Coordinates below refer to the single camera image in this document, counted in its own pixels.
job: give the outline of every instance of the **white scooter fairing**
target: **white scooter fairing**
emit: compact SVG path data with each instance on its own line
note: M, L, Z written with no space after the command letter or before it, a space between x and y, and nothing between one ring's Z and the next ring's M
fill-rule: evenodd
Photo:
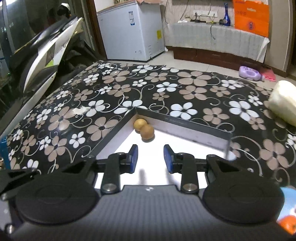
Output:
M0 139L6 137L29 113L54 81L58 65L69 41L76 34L83 32L82 22L83 18L78 19L75 17L72 19L60 31L54 33L49 40L38 47L38 53L28 61L19 83L23 96L16 100L2 117Z

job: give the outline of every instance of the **yellow ball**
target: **yellow ball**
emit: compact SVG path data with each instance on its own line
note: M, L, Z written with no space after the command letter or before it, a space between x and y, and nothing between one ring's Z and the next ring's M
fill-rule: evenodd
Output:
M136 131L140 131L143 126L147 125L147 121L144 119L137 119L135 123L133 124L133 127Z
M151 125L145 125L141 128L140 135L144 140L150 140L154 137L154 128Z

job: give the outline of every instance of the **white freezer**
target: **white freezer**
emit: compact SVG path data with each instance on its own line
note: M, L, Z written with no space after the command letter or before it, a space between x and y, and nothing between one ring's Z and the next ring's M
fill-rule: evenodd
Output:
M159 4L129 1L97 17L108 59L148 61L164 51Z

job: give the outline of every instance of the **white roll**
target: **white roll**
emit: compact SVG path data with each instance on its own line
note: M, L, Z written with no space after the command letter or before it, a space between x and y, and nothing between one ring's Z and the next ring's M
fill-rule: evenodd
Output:
M296 86L279 81L268 100L269 109L287 123L296 126Z

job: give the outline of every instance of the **round fruit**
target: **round fruit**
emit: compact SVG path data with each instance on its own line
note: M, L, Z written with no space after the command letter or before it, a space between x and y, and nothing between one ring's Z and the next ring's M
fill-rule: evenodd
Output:
M289 234L296 233L296 217L289 215L279 221L279 225Z
M147 121L144 119L137 119L135 123L133 124L133 127L136 131L140 131L143 126L147 125Z
M142 139L150 140L154 137L154 128L151 125L147 124L141 128L140 134Z

